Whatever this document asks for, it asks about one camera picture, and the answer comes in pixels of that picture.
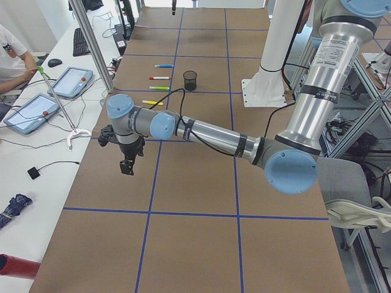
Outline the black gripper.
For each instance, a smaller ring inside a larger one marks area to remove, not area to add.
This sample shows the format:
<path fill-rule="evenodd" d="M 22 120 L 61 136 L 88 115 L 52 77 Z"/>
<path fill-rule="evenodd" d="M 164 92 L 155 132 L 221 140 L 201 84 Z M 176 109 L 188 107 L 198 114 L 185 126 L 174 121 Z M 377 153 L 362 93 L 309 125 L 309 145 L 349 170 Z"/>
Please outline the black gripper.
<path fill-rule="evenodd" d="M 145 140 L 143 136 L 117 136 L 119 147 L 124 154 L 120 161 L 120 170 L 124 175 L 134 175 L 134 163 L 136 156 L 144 156 Z"/>

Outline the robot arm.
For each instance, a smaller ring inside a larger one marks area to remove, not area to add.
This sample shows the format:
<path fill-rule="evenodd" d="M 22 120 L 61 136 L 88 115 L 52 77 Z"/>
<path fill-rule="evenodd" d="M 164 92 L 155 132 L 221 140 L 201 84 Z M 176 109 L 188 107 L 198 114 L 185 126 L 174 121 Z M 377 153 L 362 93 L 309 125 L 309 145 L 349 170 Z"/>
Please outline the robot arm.
<path fill-rule="evenodd" d="M 267 182 L 279 192 L 305 192 L 317 180 L 319 138 L 354 60 L 361 46 L 374 38 L 381 18 L 390 13 L 389 1 L 317 1 L 315 7 L 318 49 L 287 127 L 275 138 L 251 137 L 181 112 L 140 107 L 130 96 L 116 94 L 106 102 L 110 123 L 101 130 L 98 143 L 118 145 L 124 155 L 121 171 L 132 175 L 147 136 L 158 140 L 177 136 L 248 160 L 263 169 Z"/>

